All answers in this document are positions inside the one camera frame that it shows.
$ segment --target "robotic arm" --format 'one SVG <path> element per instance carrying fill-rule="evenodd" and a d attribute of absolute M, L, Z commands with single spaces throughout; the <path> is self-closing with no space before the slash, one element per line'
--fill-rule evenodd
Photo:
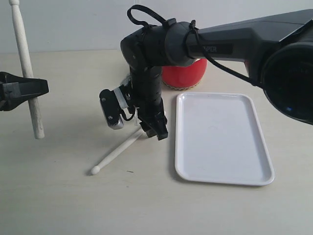
<path fill-rule="evenodd" d="M 143 11 L 162 25 L 136 20 Z M 268 16 L 217 27 L 197 29 L 195 21 L 165 20 L 151 9 L 134 5 L 127 15 L 143 27 L 121 41 L 130 79 L 113 91 L 103 90 L 100 103 L 108 125 L 123 127 L 121 116 L 138 115 L 148 137 L 167 138 L 161 98 L 162 66 L 191 65 L 206 58 L 218 68 L 264 90 L 281 113 L 313 124 L 313 10 Z M 241 61 L 248 76 L 215 61 Z M 126 118 L 123 109 L 132 115 Z"/>

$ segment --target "white stick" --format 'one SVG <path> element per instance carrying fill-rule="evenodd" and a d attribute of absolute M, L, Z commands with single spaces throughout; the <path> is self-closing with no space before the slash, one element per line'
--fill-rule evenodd
<path fill-rule="evenodd" d="M 16 43 L 19 50 L 20 62 L 23 72 L 23 77 L 33 78 L 33 70 L 31 67 L 30 56 L 28 51 L 28 45 L 26 40 L 25 28 L 20 12 L 20 1 L 19 0 L 9 0 L 12 6 L 12 21 L 15 31 Z M 44 126 L 41 119 L 41 113 L 39 109 L 38 99 L 30 99 L 28 101 L 31 122 L 33 124 L 34 135 L 36 139 L 42 139 L 45 137 Z"/>
<path fill-rule="evenodd" d="M 95 175 L 105 167 L 107 164 L 112 162 L 118 155 L 120 155 L 125 149 L 127 149 L 132 143 L 134 143 L 141 135 L 143 131 L 141 128 L 136 129 L 136 131 L 127 138 L 120 146 L 113 150 L 109 155 L 107 155 L 98 165 L 91 169 L 91 174 Z"/>

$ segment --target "white tray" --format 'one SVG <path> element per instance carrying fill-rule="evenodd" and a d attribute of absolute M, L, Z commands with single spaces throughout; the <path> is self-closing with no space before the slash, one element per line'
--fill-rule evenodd
<path fill-rule="evenodd" d="M 188 181 L 270 184 L 274 170 L 252 100 L 243 94 L 180 94 L 175 167 Z"/>

